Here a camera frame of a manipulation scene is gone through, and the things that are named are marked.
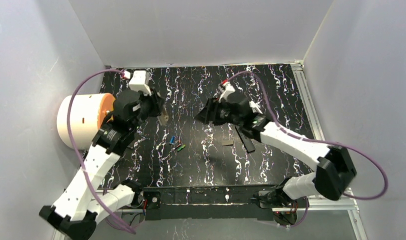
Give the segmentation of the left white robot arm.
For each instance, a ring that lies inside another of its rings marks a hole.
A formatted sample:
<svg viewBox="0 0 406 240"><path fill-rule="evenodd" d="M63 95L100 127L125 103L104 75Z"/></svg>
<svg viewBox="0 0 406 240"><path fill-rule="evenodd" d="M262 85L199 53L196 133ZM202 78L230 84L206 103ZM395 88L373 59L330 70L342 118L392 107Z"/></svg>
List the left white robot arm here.
<svg viewBox="0 0 406 240"><path fill-rule="evenodd" d="M112 191L98 196L96 189L108 170L121 158L147 118L165 123L165 100L154 88L124 90L110 101L91 140L85 158L80 154L80 170L62 195L41 208L39 215L72 240L88 240L97 225L127 205L140 206L144 200L140 183L126 179Z"/></svg>

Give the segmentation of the white orange cylinder container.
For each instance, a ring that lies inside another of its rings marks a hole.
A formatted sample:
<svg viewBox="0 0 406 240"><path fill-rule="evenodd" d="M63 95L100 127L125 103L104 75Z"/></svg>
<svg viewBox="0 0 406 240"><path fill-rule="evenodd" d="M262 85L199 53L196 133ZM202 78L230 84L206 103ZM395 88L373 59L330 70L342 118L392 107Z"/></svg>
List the white orange cylinder container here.
<svg viewBox="0 0 406 240"><path fill-rule="evenodd" d="M67 129L67 111L71 96L62 101L57 114L59 137L72 148ZM101 127L103 119L113 110L115 97L110 93L79 94L73 101L70 123L73 138L79 150L88 150L91 141Z"/></svg>

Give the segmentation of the front aluminium frame rail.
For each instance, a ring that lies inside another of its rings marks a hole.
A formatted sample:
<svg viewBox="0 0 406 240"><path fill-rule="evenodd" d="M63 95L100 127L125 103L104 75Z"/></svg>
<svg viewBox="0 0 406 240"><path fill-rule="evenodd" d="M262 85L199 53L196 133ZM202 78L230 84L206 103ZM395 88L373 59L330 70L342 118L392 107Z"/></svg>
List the front aluminium frame rail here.
<svg viewBox="0 0 406 240"><path fill-rule="evenodd" d="M297 226L309 211L346 211L356 238L366 236L358 227L360 218L354 201L301 197L281 203L266 196L272 191L271 185L146 187L139 192L127 188L102 194L101 200L114 213L137 214L141 221L257 219L275 221L285 228Z"/></svg>

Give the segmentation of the aluminium frame rail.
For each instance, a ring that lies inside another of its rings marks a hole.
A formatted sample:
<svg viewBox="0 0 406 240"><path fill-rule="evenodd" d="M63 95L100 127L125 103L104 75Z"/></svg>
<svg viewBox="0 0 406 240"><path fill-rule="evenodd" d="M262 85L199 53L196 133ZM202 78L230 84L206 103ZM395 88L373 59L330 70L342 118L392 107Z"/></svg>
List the aluminium frame rail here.
<svg viewBox="0 0 406 240"><path fill-rule="evenodd" d="M137 214L141 221L257 219L275 221L285 228L297 226L309 211L346 211L356 238L366 236L358 227L360 218L354 201L301 197L281 203L266 196L272 191L271 185L146 187L139 192L127 188L102 194L101 200L114 213Z"/></svg>
<svg viewBox="0 0 406 240"><path fill-rule="evenodd" d="M295 78L295 82L298 86L299 93L306 111L306 115L311 126L313 136L316 140L324 140L324 133L321 128L321 124L309 91L306 76L303 71L303 64L299 61L290 64ZM343 196L338 201L327 200L320 196L308 197L311 211L344 211L348 214L352 230L354 231L355 238L357 240L366 240L367 235L365 233L362 221L359 215L359 207L356 200Z"/></svg>

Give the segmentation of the green battery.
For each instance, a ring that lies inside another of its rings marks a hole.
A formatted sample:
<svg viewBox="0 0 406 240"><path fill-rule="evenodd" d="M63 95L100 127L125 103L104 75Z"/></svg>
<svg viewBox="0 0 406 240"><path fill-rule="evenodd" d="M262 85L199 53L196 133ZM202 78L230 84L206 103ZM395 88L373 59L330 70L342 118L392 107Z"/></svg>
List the green battery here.
<svg viewBox="0 0 406 240"><path fill-rule="evenodd" d="M183 145L179 146L179 147L176 149L176 151L179 152L179 151L181 151L182 149L184 149L185 147L186 147L186 145L183 144Z"/></svg>

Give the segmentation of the grey battery cover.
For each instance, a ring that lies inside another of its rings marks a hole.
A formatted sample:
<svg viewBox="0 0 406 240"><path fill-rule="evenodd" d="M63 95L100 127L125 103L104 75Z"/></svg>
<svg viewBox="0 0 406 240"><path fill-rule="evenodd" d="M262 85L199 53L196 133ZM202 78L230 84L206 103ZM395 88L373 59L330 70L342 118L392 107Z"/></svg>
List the grey battery cover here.
<svg viewBox="0 0 406 240"><path fill-rule="evenodd" d="M221 145L222 146L232 146L232 145L234 145L234 141L233 140L225 140L225 141L222 141L221 142Z"/></svg>

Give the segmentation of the white remote control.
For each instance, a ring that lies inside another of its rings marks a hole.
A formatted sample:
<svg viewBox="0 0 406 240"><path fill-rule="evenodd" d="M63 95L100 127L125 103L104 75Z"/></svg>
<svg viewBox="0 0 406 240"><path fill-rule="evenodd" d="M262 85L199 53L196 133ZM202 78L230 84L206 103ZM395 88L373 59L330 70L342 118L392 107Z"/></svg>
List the white remote control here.
<svg viewBox="0 0 406 240"><path fill-rule="evenodd" d="M162 126L166 126L169 120L169 115L166 111L163 111L159 116L158 116L158 122Z"/></svg>

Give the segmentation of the right aluminium frame rail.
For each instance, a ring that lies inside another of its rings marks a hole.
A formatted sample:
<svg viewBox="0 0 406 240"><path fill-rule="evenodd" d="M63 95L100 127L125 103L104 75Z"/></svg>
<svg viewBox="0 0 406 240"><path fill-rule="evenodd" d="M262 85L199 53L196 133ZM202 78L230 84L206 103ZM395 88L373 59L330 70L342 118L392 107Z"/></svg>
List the right aluminium frame rail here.
<svg viewBox="0 0 406 240"><path fill-rule="evenodd" d="M298 86L299 93L306 111L306 115L311 126L313 136L316 140L324 140L324 133L321 128L321 124L309 91L306 76L303 71L303 64L299 61L290 64L295 78L295 82ZM366 240L367 235L365 233L362 221L359 215L359 207L356 200L343 196L338 201L327 200L320 196L308 197L311 211L344 211L348 214L352 230L354 231L355 238L357 240Z"/></svg>

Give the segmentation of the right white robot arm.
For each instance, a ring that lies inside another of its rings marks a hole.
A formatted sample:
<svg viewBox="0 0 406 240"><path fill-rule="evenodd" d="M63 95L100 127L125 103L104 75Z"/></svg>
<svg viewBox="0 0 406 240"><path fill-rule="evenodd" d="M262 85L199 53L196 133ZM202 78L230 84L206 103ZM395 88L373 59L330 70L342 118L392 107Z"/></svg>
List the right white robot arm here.
<svg viewBox="0 0 406 240"><path fill-rule="evenodd" d="M254 196L254 202L287 206L313 195L337 201L357 174L347 148L312 142L291 130L282 130L241 93L210 98L194 118L203 124L233 124L247 138L280 149L312 169L312 173L288 177L272 191Z"/></svg>

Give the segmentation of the black remote control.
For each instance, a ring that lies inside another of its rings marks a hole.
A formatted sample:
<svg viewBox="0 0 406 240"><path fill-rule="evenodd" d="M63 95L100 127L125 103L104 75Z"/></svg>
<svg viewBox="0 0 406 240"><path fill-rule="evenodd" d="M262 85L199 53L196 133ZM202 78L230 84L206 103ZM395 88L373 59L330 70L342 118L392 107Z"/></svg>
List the black remote control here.
<svg viewBox="0 0 406 240"><path fill-rule="evenodd" d="M238 126L235 126L235 130L248 154L255 152L255 146L251 139L249 139L244 133L239 130Z"/></svg>

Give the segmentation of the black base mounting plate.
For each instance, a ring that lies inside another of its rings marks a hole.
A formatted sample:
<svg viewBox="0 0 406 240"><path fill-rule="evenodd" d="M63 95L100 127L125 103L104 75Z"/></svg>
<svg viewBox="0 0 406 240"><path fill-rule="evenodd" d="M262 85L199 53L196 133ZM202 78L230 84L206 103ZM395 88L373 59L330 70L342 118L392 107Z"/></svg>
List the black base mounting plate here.
<svg viewBox="0 0 406 240"><path fill-rule="evenodd" d="M145 206L122 207L123 213L145 213L148 221L170 219L257 219L293 224L308 207L305 198L274 202L274 185L145 187L139 196Z"/></svg>

